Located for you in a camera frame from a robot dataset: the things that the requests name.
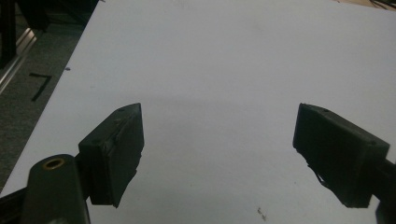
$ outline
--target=white table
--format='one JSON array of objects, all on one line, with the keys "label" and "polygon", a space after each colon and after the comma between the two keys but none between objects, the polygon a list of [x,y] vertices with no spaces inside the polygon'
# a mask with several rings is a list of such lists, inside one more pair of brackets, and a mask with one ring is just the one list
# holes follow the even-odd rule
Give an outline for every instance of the white table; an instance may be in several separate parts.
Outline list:
[{"label": "white table", "polygon": [[395,12],[330,0],[99,2],[2,196],[140,102],[137,175],[92,223],[375,223],[375,197],[345,208],[291,142],[308,103],[396,146],[395,40]]}]

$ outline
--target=floor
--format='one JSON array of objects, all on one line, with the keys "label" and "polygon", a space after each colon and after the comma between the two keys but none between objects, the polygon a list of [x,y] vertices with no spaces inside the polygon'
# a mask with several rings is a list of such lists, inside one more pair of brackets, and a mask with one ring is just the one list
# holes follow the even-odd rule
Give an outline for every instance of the floor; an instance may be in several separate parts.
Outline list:
[{"label": "floor", "polygon": [[[84,30],[66,14],[49,13],[49,17],[52,23],[48,30],[34,31],[37,41],[0,94],[0,191]],[[23,16],[17,13],[17,36],[27,28]]]}]

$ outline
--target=white surface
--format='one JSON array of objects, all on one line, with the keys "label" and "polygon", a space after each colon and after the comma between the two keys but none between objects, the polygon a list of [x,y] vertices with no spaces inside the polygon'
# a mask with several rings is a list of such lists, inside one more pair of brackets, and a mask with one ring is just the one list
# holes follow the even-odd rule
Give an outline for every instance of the white surface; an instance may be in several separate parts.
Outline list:
[{"label": "white surface", "polygon": [[264,223],[259,207],[265,223],[375,223],[375,198],[345,208],[291,142],[309,103],[396,146],[395,21],[329,0],[99,2],[2,195],[140,102],[137,176],[92,223]]}]

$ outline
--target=screw hole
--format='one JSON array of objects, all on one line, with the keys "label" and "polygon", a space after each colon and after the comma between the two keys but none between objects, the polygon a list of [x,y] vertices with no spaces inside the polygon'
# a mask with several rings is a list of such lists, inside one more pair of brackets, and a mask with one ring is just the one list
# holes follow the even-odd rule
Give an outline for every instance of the screw hole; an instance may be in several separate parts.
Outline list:
[{"label": "screw hole", "polygon": [[64,159],[56,158],[44,163],[43,168],[45,170],[54,170],[64,165]]}]

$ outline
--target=dark gray floor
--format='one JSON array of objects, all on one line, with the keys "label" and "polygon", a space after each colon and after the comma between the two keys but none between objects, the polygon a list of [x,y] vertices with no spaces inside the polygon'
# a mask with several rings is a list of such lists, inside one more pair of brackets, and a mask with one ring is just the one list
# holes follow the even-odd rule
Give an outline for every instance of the dark gray floor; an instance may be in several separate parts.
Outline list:
[{"label": "dark gray floor", "polygon": [[[7,88],[0,94],[0,191],[6,184],[18,157],[29,139],[44,107],[47,104],[73,50],[82,34],[81,25],[70,24],[65,15],[54,15],[57,22],[49,26],[30,49]],[[17,25],[17,34],[25,28]],[[35,101],[32,99],[50,76],[45,89]]]}]

